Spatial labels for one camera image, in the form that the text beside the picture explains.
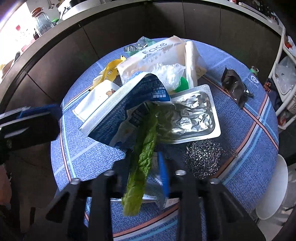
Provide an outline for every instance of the plaid tablecloth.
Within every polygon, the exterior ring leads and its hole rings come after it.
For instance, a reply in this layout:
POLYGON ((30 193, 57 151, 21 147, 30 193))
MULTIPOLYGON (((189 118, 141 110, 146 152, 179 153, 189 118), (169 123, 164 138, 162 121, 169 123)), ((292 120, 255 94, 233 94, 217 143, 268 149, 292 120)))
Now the plaid tablecloth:
MULTIPOLYGON (((207 63, 207 73, 199 79, 199 85, 210 86, 221 127, 221 136, 215 141, 238 153, 235 158, 221 161, 217 175, 250 213, 264 194, 276 162, 279 139, 275 111, 263 87, 244 64, 213 46, 197 41, 195 45, 207 63), (234 69, 254 94, 242 110, 221 89, 225 67, 234 69)), ((95 178, 110 169, 114 161, 124 157, 122 151, 83 136, 78 130, 82 122, 72 112, 88 94, 92 80, 120 55, 128 57, 123 48, 119 48, 89 67, 62 102, 61 133, 51 144, 52 168, 60 190, 71 178, 95 178)), ((86 225, 90 204, 89 199, 85 211, 86 225)), ((120 203, 112 203, 111 211, 114 240, 175 240, 178 205, 160 210, 156 204, 146 203, 135 217, 124 217, 120 203)))

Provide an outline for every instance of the metal screw head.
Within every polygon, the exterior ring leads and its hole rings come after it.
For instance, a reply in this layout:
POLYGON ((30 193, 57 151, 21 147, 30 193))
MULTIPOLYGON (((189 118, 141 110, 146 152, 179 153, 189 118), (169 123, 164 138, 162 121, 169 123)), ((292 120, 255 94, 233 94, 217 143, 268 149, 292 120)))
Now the metal screw head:
POLYGON ((211 178, 210 179, 210 183, 211 184, 218 184, 218 183, 220 183, 220 179, 218 179, 218 178, 211 178))
POLYGON ((177 176, 185 176, 186 175, 186 171, 184 171, 184 170, 177 170, 177 171, 175 171, 175 174, 177 176))
POLYGON ((11 149, 12 148, 12 141, 11 141, 11 139, 8 139, 7 140, 6 146, 8 147, 8 149, 11 149))
POLYGON ((113 170, 107 170, 104 172, 104 176, 113 176, 115 172, 113 170))
POLYGON ((80 183, 80 179, 79 179, 79 178, 73 178, 73 179, 70 181, 70 184, 72 184, 72 185, 77 185, 78 183, 80 183))

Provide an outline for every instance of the wooden lid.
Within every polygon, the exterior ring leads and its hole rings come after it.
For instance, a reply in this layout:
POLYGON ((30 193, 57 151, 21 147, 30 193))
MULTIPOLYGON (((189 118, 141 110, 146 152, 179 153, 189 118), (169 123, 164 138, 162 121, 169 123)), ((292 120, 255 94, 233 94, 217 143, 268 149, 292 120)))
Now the wooden lid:
POLYGON ((31 12, 32 17, 35 17, 35 16, 36 16, 38 13, 40 13, 42 10, 43 10, 42 7, 35 8, 35 9, 31 12))

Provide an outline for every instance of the glass jar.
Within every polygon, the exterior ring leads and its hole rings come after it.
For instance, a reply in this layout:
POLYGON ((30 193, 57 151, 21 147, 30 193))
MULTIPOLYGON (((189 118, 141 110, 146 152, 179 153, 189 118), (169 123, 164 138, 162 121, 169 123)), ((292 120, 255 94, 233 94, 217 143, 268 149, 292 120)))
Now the glass jar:
POLYGON ((35 20, 36 32, 38 33, 39 36, 43 35, 49 29, 54 27, 54 25, 50 21, 48 15, 45 12, 43 12, 42 7, 35 8, 31 12, 31 15, 35 20))

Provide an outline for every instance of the green leaf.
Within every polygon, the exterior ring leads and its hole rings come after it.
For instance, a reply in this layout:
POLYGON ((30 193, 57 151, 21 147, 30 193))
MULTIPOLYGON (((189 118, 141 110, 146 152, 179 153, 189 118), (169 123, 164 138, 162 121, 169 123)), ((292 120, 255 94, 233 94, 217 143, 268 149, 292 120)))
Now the green leaf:
POLYGON ((146 179, 152 166, 152 155, 157 137, 156 126, 157 118, 154 112, 149 114, 147 122, 139 126, 126 193, 122 198, 125 216, 135 216, 140 211, 146 179))

